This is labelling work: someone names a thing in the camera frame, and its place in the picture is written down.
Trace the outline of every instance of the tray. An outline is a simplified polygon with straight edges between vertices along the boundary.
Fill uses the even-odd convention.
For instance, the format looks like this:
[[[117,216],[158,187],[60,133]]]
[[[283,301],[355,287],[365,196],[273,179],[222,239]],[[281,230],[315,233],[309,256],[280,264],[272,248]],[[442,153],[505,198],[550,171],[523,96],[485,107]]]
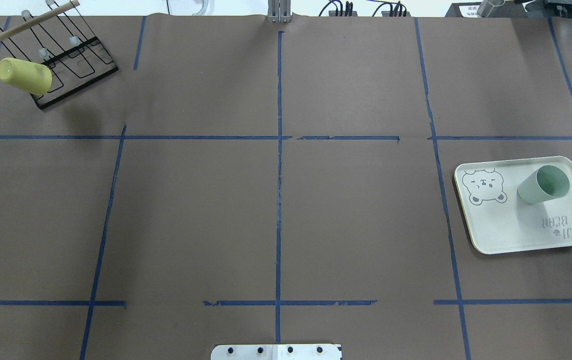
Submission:
[[[564,171],[570,190],[562,198],[530,205],[519,198],[517,187],[546,165]],[[457,166],[453,177],[470,240],[480,253],[572,246],[572,161],[568,158],[473,162]]]

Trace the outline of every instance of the bear illustration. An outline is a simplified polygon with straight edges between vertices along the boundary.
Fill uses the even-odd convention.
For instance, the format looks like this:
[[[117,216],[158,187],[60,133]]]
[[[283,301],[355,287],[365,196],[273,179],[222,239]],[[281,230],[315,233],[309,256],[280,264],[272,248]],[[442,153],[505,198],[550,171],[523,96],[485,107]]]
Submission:
[[[492,200],[503,204],[508,200],[504,192],[504,177],[495,169],[492,171],[485,169],[473,172],[465,171],[461,182],[470,194],[468,200],[472,205],[481,205],[484,201]]]

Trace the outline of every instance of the white label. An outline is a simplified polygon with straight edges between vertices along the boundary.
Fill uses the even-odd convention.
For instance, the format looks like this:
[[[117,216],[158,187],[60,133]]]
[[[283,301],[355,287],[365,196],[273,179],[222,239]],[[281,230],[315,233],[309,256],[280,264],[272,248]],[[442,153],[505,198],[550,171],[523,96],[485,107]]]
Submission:
[[[459,7],[459,12],[464,18],[481,18],[478,15],[478,8],[480,5],[462,5]]]

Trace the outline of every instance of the metal cylinder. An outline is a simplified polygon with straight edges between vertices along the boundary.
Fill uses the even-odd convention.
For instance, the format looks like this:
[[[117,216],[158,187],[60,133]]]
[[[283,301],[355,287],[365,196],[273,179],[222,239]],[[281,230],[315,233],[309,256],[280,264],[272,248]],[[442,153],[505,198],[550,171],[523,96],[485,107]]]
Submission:
[[[492,18],[497,15],[497,10],[504,5],[506,0],[483,0],[477,8],[477,14],[482,18]]]

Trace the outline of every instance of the white metal plate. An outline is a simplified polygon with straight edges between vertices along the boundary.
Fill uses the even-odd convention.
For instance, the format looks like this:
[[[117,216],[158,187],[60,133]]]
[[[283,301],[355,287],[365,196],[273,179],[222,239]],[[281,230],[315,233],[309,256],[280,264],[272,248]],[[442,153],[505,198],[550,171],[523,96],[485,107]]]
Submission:
[[[340,344],[218,345],[210,353],[210,360],[341,360],[341,358]]]
[[[517,187],[546,165],[564,171],[570,190],[562,198],[530,205],[519,198]],[[572,161],[568,158],[461,164],[455,169],[454,178],[470,240],[480,253],[572,246]]]

